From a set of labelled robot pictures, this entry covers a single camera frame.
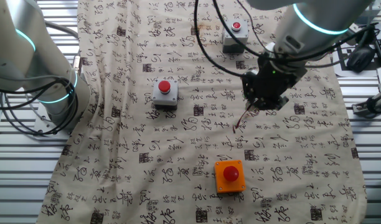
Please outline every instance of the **cable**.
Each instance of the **cable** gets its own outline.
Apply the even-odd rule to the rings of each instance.
[[[32,89],[32,90],[26,90],[26,91],[8,91],[8,90],[2,90],[0,89],[0,92],[1,93],[8,93],[8,94],[17,94],[17,95],[20,95],[20,94],[25,94],[25,93],[34,93],[34,92],[37,92],[37,91],[40,91],[40,90],[43,90],[44,88],[48,87],[48,86],[51,86],[53,84],[56,84],[56,83],[60,83],[63,78],[60,77],[58,79],[56,79],[56,81],[54,82],[51,82],[51,83],[48,83],[44,86],[40,86],[38,88],[35,88],[35,89]]]
[[[58,24],[55,24],[55,23],[49,22],[49,21],[45,21],[45,25],[47,27],[50,27],[50,28],[53,28],[53,29],[65,32],[67,34],[70,34],[70,35],[74,36],[76,39],[78,39],[78,33],[75,32],[72,29],[69,29],[69,28],[65,27],[65,26],[61,26],[61,25],[58,25]]]
[[[227,72],[231,75],[235,75],[236,77],[242,77],[243,75],[240,74],[240,73],[236,73],[236,72],[232,72],[230,70],[227,70],[226,68],[224,68],[223,66],[217,64],[216,62],[214,62],[210,56],[208,55],[208,53],[205,51],[204,49],[204,46],[202,44],[202,41],[200,40],[200,35],[199,35],[199,28],[197,26],[197,6],[199,5],[199,0],[195,0],[195,9],[194,9],[194,26],[195,26],[195,34],[196,34],[196,39],[197,39],[197,43],[200,47],[200,49],[202,50],[204,56],[207,58],[207,60],[212,63],[214,66],[216,66],[217,68],[221,69],[222,71],[224,72]]]
[[[47,85],[46,88],[44,88],[43,90],[41,90],[35,97],[33,97],[33,99],[31,99],[30,101],[27,101],[25,103],[22,103],[20,105],[16,105],[16,106],[8,106],[8,107],[0,107],[0,110],[14,110],[14,109],[18,109],[18,108],[21,108],[23,106],[26,106],[26,105],[29,105],[31,104],[32,102],[34,102],[36,99],[38,99],[43,93],[45,93],[50,87],[52,87],[55,83],[58,83],[58,82],[61,82],[61,80],[57,80],[55,82],[52,82],[50,84]]]
[[[248,48],[245,44],[243,44],[242,42],[240,42],[233,34],[232,32],[230,31],[230,29],[228,28],[228,26],[226,25],[225,23],[225,20],[223,19],[222,15],[221,15],[221,12],[220,12],[220,9],[218,7],[218,4],[217,4],[217,0],[213,0],[213,4],[214,4],[214,8],[215,10],[217,11],[217,14],[218,14],[218,17],[222,23],[222,25],[224,26],[225,30],[229,33],[229,35],[232,37],[232,39],[239,45],[241,45],[244,49],[246,49],[247,51],[249,51],[251,54],[253,55],[256,55],[258,57],[261,57],[261,58],[264,58],[266,60],[271,60],[271,61],[274,61],[274,62],[279,62],[279,63],[286,63],[286,62],[300,62],[300,61],[303,61],[303,60],[308,60],[308,59],[311,59],[311,58],[314,58],[314,57],[317,57],[317,56],[320,56],[330,50],[333,50],[335,49],[337,46],[340,46],[344,43],[346,43],[348,40],[351,40],[355,37],[357,37],[359,34],[369,30],[369,29],[374,29],[374,26],[367,26],[366,28],[356,32],[355,34],[353,35],[350,35],[349,37],[339,41],[337,44],[335,45],[332,45],[320,52],[317,52],[315,54],[312,54],[312,55],[308,55],[308,56],[304,56],[304,57],[300,57],[300,58],[272,58],[272,57],[267,57],[265,55],[262,55],[262,54],[259,54],[255,51],[253,51],[252,49]]]
[[[65,86],[65,88],[67,88],[69,86],[69,84],[72,82],[72,79],[73,79],[73,74],[74,75],[77,75],[75,72],[71,72],[70,73],[70,82]],[[31,81],[31,80],[38,80],[38,79],[45,79],[45,78],[54,78],[54,79],[59,79],[59,78],[63,78],[63,77],[60,77],[58,75],[41,75],[41,76],[38,76],[38,77],[28,77],[28,78],[10,78],[10,77],[0,77],[1,79],[3,80],[9,80],[9,81],[18,81],[18,82],[26,82],[26,81]]]

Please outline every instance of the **emergency stop button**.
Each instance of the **emergency stop button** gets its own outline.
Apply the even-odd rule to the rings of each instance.
[[[242,25],[240,25],[240,23],[239,22],[234,22],[233,24],[232,24],[232,30],[233,31],[240,31],[240,28],[242,27]]]
[[[223,170],[223,177],[227,181],[233,182],[233,181],[238,179],[238,177],[239,177],[239,170],[236,169],[236,167],[234,167],[234,166],[228,166],[228,167],[226,167]]]
[[[159,83],[159,90],[162,94],[168,94],[170,92],[171,85],[167,80],[163,80]]]

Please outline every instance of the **blue light ring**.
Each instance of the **blue light ring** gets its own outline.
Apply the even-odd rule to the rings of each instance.
[[[34,51],[35,51],[35,45],[34,45],[33,41],[31,41],[31,39],[30,39],[27,35],[25,35],[22,31],[16,29],[16,32],[17,32],[17,34],[19,34],[21,37],[25,38],[25,39],[31,44],[31,46],[33,47],[33,49],[34,49]]]
[[[327,30],[323,29],[315,24],[313,24],[311,21],[309,21],[305,16],[300,12],[296,4],[293,4],[294,11],[296,12],[297,16],[310,28],[313,28],[316,31],[319,31],[323,34],[329,34],[329,35],[340,35],[348,31],[348,29],[341,30],[341,31],[334,31],[334,30]]]
[[[76,74],[76,80],[74,81],[74,88],[77,86],[77,74]],[[41,103],[58,103],[58,102],[60,102],[60,101],[62,101],[62,100],[64,100],[64,99],[66,99],[66,98],[68,98],[68,95],[69,95],[69,93],[67,93],[64,97],[62,97],[61,99],[59,99],[59,100],[55,100],[55,101],[41,101],[41,100],[39,100],[39,102],[41,102]]]

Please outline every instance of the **black cable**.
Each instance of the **black cable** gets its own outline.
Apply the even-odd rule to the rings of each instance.
[[[220,12],[220,9],[218,7],[218,4],[217,4],[217,0],[213,0],[213,4],[214,4],[214,8],[215,10],[217,11],[217,14],[218,14],[218,17],[222,23],[222,25],[224,26],[225,30],[229,33],[229,35],[232,37],[232,39],[239,45],[241,45],[245,50],[249,51],[251,54],[253,55],[256,55],[258,57],[261,57],[261,58],[264,58],[266,60],[271,60],[271,61],[274,61],[274,62],[279,62],[279,63],[286,63],[286,62],[300,62],[300,61],[303,61],[303,60],[308,60],[308,59],[311,59],[311,58],[314,58],[314,57],[317,57],[317,56],[320,56],[330,50],[333,50],[335,49],[337,46],[340,46],[344,43],[346,43],[348,40],[351,40],[355,37],[357,37],[359,34],[361,33],[364,33],[365,31],[367,30],[370,30],[370,29],[374,29],[374,26],[372,25],[369,25],[365,28],[363,28],[362,30],[356,32],[355,34],[353,35],[350,35],[349,37],[339,41],[337,44],[335,45],[332,45],[320,52],[317,52],[315,54],[312,54],[312,55],[308,55],[308,56],[304,56],[304,57],[300,57],[300,58],[272,58],[272,57],[267,57],[265,55],[262,55],[262,54],[259,54],[255,51],[253,51],[252,49],[248,48],[245,44],[243,44],[242,42],[240,42],[235,36],[234,34],[230,31],[230,29],[228,28],[228,26],[226,25],[225,23],[225,20],[223,19],[222,15],[221,15],[221,12]]]
[[[195,9],[194,9],[194,26],[195,26],[195,34],[196,34],[196,39],[197,39],[197,43],[200,47],[200,49],[202,50],[204,56],[207,58],[207,60],[212,63],[214,66],[216,66],[217,68],[221,69],[222,71],[224,72],[227,72],[231,75],[235,75],[236,77],[242,77],[243,75],[240,74],[240,73],[236,73],[236,72],[233,72],[233,71],[230,71],[230,70],[227,70],[226,68],[224,68],[223,66],[217,64],[216,62],[214,62],[210,56],[208,55],[208,53],[205,51],[204,49],[204,46],[202,44],[202,41],[200,40],[200,35],[199,35],[199,28],[197,26],[197,6],[199,5],[199,0],[195,0]]]
[[[54,82],[50,82],[44,86],[41,86],[41,87],[38,87],[38,88],[35,88],[33,90],[26,90],[26,91],[8,91],[8,90],[2,90],[0,89],[0,92],[1,93],[9,93],[9,94],[26,94],[26,93],[34,93],[36,91],[40,91],[40,90],[43,90],[47,87],[50,87],[51,85],[53,84],[56,84],[56,83],[59,83],[60,81],[59,80],[64,80],[63,78],[57,78]]]
[[[49,83],[48,85],[46,85],[46,88],[44,88],[43,90],[41,90],[35,97],[33,97],[33,99],[25,102],[25,103],[22,103],[20,105],[16,105],[16,106],[8,106],[8,107],[0,107],[0,110],[14,110],[14,109],[18,109],[18,108],[21,108],[23,106],[26,106],[26,105],[29,105],[31,103],[33,103],[36,99],[38,99],[43,93],[45,93],[50,87],[52,87],[55,82],[52,82],[52,83]]]

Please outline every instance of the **tablecloth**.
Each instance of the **tablecloth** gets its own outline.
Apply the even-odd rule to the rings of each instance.
[[[286,8],[219,1],[246,19],[248,46],[275,41]],[[192,1],[80,0],[78,31],[89,106],[49,183],[38,223],[360,223],[367,200],[350,121],[333,68],[311,69],[280,111],[249,113],[241,81],[213,67],[197,45]],[[200,35],[226,68],[257,66],[222,53],[211,1]],[[329,60],[324,58],[319,63]],[[156,79],[179,84],[178,109],[155,110]],[[214,164],[241,160],[243,192],[217,194]]]

